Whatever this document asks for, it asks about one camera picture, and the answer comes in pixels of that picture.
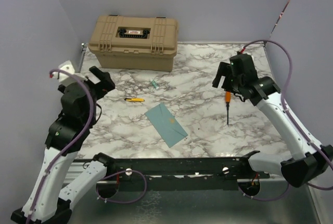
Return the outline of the green white glue stick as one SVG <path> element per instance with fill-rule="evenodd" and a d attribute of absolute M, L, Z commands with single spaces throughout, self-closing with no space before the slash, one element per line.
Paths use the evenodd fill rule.
<path fill-rule="evenodd" d="M 154 79 L 151 79 L 150 82 L 151 82 L 152 86 L 154 87 L 154 89 L 156 89 L 156 90 L 159 89 L 159 85 Z"/>

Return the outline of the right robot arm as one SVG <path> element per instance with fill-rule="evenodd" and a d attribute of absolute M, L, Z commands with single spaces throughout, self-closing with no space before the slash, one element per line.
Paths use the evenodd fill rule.
<path fill-rule="evenodd" d="M 239 164 L 239 172 L 250 178 L 257 172 L 284 177 L 298 188 L 321 175 L 332 161 L 332 145 L 324 146 L 312 136 L 293 111 L 281 102 L 281 91 L 269 76 L 258 77 L 253 59 L 237 54 L 229 62 L 220 62 L 214 88 L 221 87 L 241 101 L 249 100 L 273 124 L 286 143 L 291 157 L 255 152 Z"/>

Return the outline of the teal envelope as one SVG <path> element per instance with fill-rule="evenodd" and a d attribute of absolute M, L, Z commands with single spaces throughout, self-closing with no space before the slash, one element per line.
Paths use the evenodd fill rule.
<path fill-rule="evenodd" d="M 188 136 L 164 103 L 148 110 L 145 115 L 169 148 Z M 174 118 L 175 123 L 171 124 L 169 118 Z"/>

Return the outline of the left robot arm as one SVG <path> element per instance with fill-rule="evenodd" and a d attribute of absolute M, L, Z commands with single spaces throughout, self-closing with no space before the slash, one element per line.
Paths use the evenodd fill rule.
<path fill-rule="evenodd" d="M 74 207 L 93 184 L 114 176 L 115 167 L 104 155 L 98 155 L 86 172 L 63 185 L 72 162 L 96 124 L 97 100 L 115 88 L 109 73 L 95 66 L 89 71 L 99 79 L 98 83 L 76 73 L 71 64 L 49 73 L 59 82 L 62 110 L 49 127 L 42 167 L 32 193 L 24 206 L 11 215 L 15 223 L 68 223 Z"/>

